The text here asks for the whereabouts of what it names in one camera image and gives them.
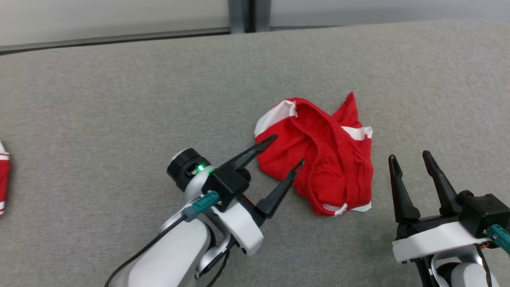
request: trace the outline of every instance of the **gray fabric surface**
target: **gray fabric surface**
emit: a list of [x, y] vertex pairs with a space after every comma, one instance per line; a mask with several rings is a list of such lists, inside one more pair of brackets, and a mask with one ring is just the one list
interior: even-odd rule
[[[1, 286], [99, 286], [184, 203], [165, 170], [194, 147], [221, 163], [257, 119], [350, 91], [374, 130], [373, 209], [313, 215], [288, 194], [255, 256], [232, 252], [217, 286], [420, 286], [398, 264], [388, 156], [422, 216], [438, 214], [428, 149], [459, 192], [510, 205], [509, 26], [470, 21], [282, 31], [44, 50], [0, 57], [0, 139], [12, 153], [0, 217]], [[276, 181], [252, 171], [247, 193]], [[510, 259], [486, 252], [501, 286]], [[201, 281], [205, 285], [210, 277]]]

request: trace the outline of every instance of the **red cloth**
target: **red cloth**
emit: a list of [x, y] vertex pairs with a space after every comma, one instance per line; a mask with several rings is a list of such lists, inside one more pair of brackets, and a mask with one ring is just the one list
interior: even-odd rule
[[0, 214], [4, 213], [5, 197], [7, 193], [7, 182], [9, 179], [9, 153], [4, 150], [0, 142]]
[[337, 216], [360, 206], [365, 209], [362, 211], [368, 210], [373, 175], [372, 129], [363, 128], [360, 123], [354, 93], [349, 94], [333, 115], [306, 99], [287, 101], [287, 105], [295, 103], [289, 109], [290, 116], [274, 124], [261, 125], [267, 122], [268, 112], [265, 119], [259, 120], [256, 142], [271, 134], [278, 135], [258, 156], [260, 169], [281, 181], [292, 166], [305, 158], [293, 185], [298, 194], [308, 199], [315, 214]]

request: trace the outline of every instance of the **gray carpet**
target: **gray carpet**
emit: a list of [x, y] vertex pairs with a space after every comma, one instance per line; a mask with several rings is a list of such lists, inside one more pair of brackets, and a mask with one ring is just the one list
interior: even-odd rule
[[[422, 216], [439, 213], [424, 149], [458, 192], [510, 205], [509, 27], [399, 23], [1, 56], [0, 139], [14, 170], [0, 285], [104, 284], [184, 203], [165, 173], [175, 152], [194, 147], [221, 163], [252, 144], [255, 122], [279, 100], [333, 112], [353, 90], [374, 130], [373, 209], [317, 217], [288, 194], [259, 252], [234, 249], [216, 285], [420, 286], [416, 267], [392, 253], [388, 156]], [[276, 181], [249, 168], [257, 201]], [[507, 286], [508, 255], [486, 254]]]

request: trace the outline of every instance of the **cable connector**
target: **cable connector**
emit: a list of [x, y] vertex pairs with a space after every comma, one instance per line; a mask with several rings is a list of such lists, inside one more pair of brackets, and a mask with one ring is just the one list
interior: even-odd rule
[[219, 200], [220, 196], [213, 190], [195, 201], [193, 205], [186, 207], [181, 214], [186, 222], [191, 222], [193, 219], [197, 218], [200, 213], [213, 207]]
[[510, 255], [510, 234], [499, 224], [493, 224], [487, 232], [487, 237]]

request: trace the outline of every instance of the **black cable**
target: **black cable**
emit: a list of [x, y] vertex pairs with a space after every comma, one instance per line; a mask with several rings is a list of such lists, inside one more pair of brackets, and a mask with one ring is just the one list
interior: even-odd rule
[[211, 287], [214, 282], [216, 282], [216, 280], [218, 279], [218, 277], [220, 277], [221, 275], [221, 272], [223, 271], [223, 269], [225, 268], [226, 266], [226, 260], [228, 259], [228, 256], [230, 255], [230, 250], [227, 250], [226, 253], [225, 253], [225, 259], [223, 260], [223, 263], [221, 264], [221, 267], [220, 269], [218, 270], [218, 273], [216, 273], [216, 275], [214, 275], [214, 278], [213, 280], [211, 280], [211, 282], [209, 282], [209, 284], [207, 284], [207, 287]]
[[483, 266], [483, 269], [485, 270], [487, 286], [492, 287], [491, 271], [489, 270], [489, 266], [487, 265], [487, 261], [485, 260], [485, 256], [483, 255], [483, 252], [481, 251], [480, 245], [476, 245], [476, 252], [478, 252], [478, 255], [481, 258], [481, 264]]
[[172, 230], [177, 224], [184, 221], [185, 217], [181, 216], [179, 219], [177, 219], [176, 222], [172, 223], [169, 227], [167, 227], [165, 230], [163, 230], [158, 236], [156, 236], [149, 244], [147, 244], [142, 250], [138, 251], [138, 253], [135, 254], [135, 256], [129, 258], [126, 262], [124, 262], [121, 266], [119, 266], [115, 271], [110, 275], [110, 278], [108, 278], [108, 281], [106, 281], [105, 287], [109, 287], [110, 283], [112, 282], [113, 278], [117, 273], [119, 273], [120, 270], [122, 270], [124, 267], [129, 265], [129, 263], [133, 262], [136, 258], [140, 257], [143, 253], [145, 253], [149, 248], [151, 248], [156, 242], [158, 242], [163, 236], [165, 236], [170, 230]]

